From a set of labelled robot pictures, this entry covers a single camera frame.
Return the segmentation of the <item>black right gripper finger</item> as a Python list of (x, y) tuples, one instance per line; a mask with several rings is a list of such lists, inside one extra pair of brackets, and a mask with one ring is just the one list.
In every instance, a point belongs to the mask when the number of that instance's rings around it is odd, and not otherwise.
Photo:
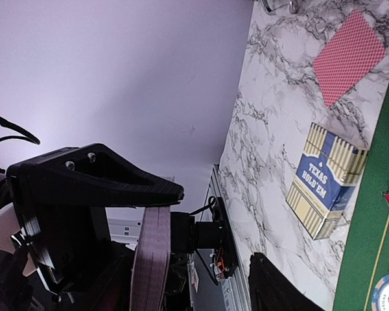
[(184, 188), (146, 172), (104, 144), (64, 147), (9, 166), (6, 177), (20, 205), (167, 207)]

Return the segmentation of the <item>dropped red card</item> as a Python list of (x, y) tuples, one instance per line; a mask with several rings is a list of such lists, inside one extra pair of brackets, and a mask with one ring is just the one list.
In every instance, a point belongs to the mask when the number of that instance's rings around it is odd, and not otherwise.
[(359, 10), (354, 10), (315, 58), (324, 104), (329, 107), (367, 75), (386, 51)]

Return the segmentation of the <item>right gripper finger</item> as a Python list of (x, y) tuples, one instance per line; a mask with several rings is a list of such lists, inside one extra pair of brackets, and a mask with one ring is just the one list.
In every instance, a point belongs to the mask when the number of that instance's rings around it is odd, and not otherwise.
[(73, 294), (53, 310), (129, 310), (133, 253), (124, 252), (108, 266), (84, 294)]
[(248, 285), (252, 310), (321, 309), (305, 297), (263, 253), (254, 253), (250, 257)]

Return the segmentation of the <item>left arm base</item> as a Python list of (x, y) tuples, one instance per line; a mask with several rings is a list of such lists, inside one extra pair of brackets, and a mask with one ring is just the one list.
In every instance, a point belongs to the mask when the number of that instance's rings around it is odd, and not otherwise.
[(210, 196), (207, 204), (191, 213), (171, 213), (171, 253), (199, 254), (212, 251), (211, 263), (200, 260), (215, 285), (231, 277), (239, 266), (228, 212), (221, 197)]

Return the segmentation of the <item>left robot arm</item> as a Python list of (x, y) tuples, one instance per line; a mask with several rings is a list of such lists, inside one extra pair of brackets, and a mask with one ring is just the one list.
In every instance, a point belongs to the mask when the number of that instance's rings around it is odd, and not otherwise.
[(114, 274), (105, 275), (95, 290), (75, 303), (65, 303), (59, 295), (36, 296), (24, 273), (33, 272), (34, 266), (10, 202), (5, 171), (0, 168), (0, 310), (124, 310), (122, 281)]

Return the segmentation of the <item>red back card deck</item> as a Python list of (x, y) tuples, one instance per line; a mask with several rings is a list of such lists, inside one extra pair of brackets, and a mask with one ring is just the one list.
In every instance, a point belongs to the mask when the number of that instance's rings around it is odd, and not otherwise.
[(170, 208), (146, 208), (132, 269), (130, 310), (161, 309), (170, 256)]

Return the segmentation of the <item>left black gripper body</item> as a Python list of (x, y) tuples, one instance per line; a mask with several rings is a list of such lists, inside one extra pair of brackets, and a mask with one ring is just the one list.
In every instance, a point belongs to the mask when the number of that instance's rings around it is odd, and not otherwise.
[(14, 208), (44, 287), (71, 303), (119, 257), (103, 207), (14, 202)]

